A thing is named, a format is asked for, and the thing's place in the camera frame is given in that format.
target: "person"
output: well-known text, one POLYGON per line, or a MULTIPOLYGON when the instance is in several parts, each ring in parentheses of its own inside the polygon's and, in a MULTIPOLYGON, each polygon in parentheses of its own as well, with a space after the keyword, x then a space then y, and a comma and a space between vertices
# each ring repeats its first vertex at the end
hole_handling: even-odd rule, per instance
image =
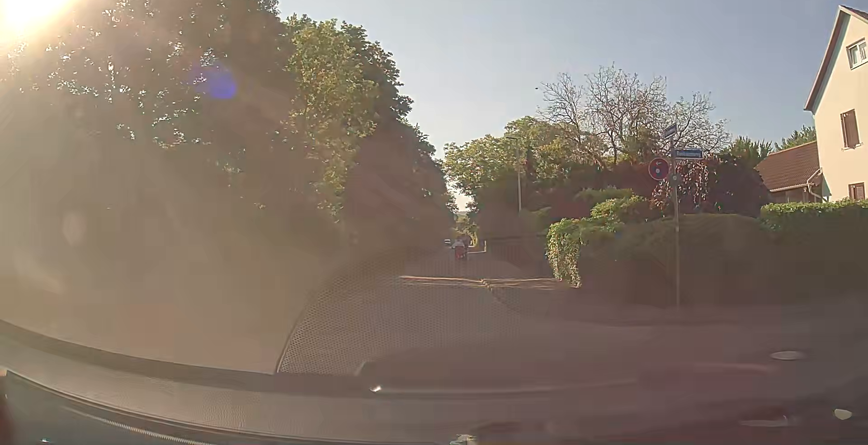
POLYGON ((452 250, 455 251, 455 258, 462 259, 467 255, 467 247, 464 246, 464 241, 459 237, 452 243, 452 250))

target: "bare tree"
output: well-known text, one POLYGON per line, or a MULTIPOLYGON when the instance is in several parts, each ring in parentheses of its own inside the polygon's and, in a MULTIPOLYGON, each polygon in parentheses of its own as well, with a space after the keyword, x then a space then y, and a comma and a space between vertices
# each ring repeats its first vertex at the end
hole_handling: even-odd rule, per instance
POLYGON ((583 86, 576 86, 569 74, 543 84, 546 106, 537 111, 570 139, 581 160, 601 165, 646 161, 666 150, 661 133, 671 123, 678 124, 677 147, 719 151, 729 144, 726 121, 708 119, 714 106, 707 95, 697 93, 670 104, 666 79, 656 76, 643 83, 613 65, 585 78, 583 86))
POLYGON ((708 119, 714 105, 708 95, 695 92, 689 99, 680 97, 669 105, 666 123, 678 124, 675 136, 676 148, 698 148, 708 152, 718 152, 732 142, 732 135, 726 131, 726 120, 714 123, 708 119))
POLYGON ((573 143, 579 160, 604 165, 601 125, 589 114, 582 88, 573 83, 570 74, 558 74, 555 82, 542 85, 546 106, 537 115, 573 143))

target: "street lamp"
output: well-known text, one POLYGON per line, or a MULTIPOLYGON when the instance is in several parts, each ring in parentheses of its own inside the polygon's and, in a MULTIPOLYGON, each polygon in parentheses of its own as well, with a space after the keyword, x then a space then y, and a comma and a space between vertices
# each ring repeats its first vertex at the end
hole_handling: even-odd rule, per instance
POLYGON ((515 180, 518 185, 518 212, 522 212, 522 169, 521 169, 521 146, 518 144, 518 138, 516 137, 507 137, 504 135, 504 138, 509 138, 510 140, 515 140, 515 180))

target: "roof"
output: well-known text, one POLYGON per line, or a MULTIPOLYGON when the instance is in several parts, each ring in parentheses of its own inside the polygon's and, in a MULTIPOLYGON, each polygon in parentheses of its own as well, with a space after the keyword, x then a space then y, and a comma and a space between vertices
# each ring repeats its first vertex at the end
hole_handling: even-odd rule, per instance
POLYGON ((817 71, 817 76, 814 78, 814 84, 811 86, 811 94, 808 96, 808 101, 805 104, 806 111, 814 110, 814 106, 817 103, 817 97, 819 96, 820 86, 826 79, 826 71, 829 69, 832 54, 835 51, 835 43, 838 42, 838 38, 841 35, 844 19, 848 16, 858 18, 868 24, 868 12, 849 8, 847 6, 838 6, 838 15, 835 18, 835 25, 831 28, 831 36, 829 38, 829 44, 826 46, 826 52, 823 55, 823 62, 820 63, 819 71, 817 71))
POLYGON ((772 153, 757 165, 765 186, 771 191, 802 187, 818 170, 816 140, 772 153))

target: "street sign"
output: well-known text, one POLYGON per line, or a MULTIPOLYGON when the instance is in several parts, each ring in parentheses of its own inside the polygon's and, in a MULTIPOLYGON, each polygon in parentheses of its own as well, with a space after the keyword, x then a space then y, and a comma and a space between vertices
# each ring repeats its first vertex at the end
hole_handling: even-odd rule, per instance
POLYGON ((701 149, 676 149, 675 160, 702 160, 701 149))
POLYGON ((671 126, 663 130, 663 139, 668 140, 675 133, 678 133, 678 123, 672 123, 671 126))
POLYGON ((665 181, 669 175, 669 162, 663 158, 655 158, 648 163, 648 174, 656 181, 665 181))

